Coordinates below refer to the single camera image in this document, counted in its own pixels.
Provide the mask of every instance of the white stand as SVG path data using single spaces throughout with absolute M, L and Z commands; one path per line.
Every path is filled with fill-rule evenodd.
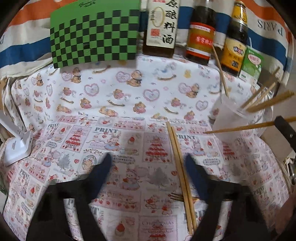
M 4 151 L 4 165 L 9 166 L 30 155 L 33 133 L 31 131 L 25 133 L 21 132 L 21 130 L 4 115 L 3 111 L 0 111 L 0 122 L 15 136 L 14 139 L 7 141 Z

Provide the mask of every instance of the striped fabric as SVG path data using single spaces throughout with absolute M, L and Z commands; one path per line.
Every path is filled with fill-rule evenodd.
M 28 75 L 49 62 L 50 13 L 74 0 L 31 0 L 12 20 L 0 40 L 0 77 Z M 293 37 L 283 19 L 266 0 L 244 0 L 252 47 L 264 56 L 263 68 L 280 66 L 287 83 L 293 60 Z M 181 0 L 177 43 L 186 44 L 193 0 Z M 223 48 L 234 0 L 214 0 L 217 12 L 215 46 Z M 141 2 L 140 29 L 147 27 L 147 0 Z

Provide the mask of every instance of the white bottle label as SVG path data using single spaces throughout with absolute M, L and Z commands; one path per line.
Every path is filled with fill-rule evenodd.
M 174 48 L 180 0 L 149 0 L 146 45 Z

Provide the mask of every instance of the checkerboard pattern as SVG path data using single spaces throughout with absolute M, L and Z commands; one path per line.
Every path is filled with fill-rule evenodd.
M 54 68 L 136 57 L 139 10 L 114 10 L 72 19 L 50 29 Z

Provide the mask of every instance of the dark liquid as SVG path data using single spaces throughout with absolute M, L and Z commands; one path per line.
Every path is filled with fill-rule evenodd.
M 143 54 L 158 56 L 158 57 L 165 57 L 165 58 L 173 57 L 175 46 L 173 49 L 171 49 L 171 48 L 146 45 L 146 37 L 147 37 L 147 30 L 144 32 Z
M 247 45 L 247 40 L 248 40 L 248 27 L 236 22 L 234 20 L 231 21 L 231 23 L 228 26 L 227 30 L 227 37 L 235 39 L 237 41 L 240 41 L 242 44 Z M 225 65 L 221 65 L 222 70 L 230 73 L 234 76 L 238 76 L 239 71 L 235 71 Z
M 203 23 L 209 25 L 213 28 L 216 27 L 216 12 L 208 7 L 196 6 L 193 10 L 191 22 Z M 209 59 L 200 58 L 197 56 L 193 56 L 191 54 L 186 54 L 186 59 L 198 63 L 207 65 L 209 63 Z

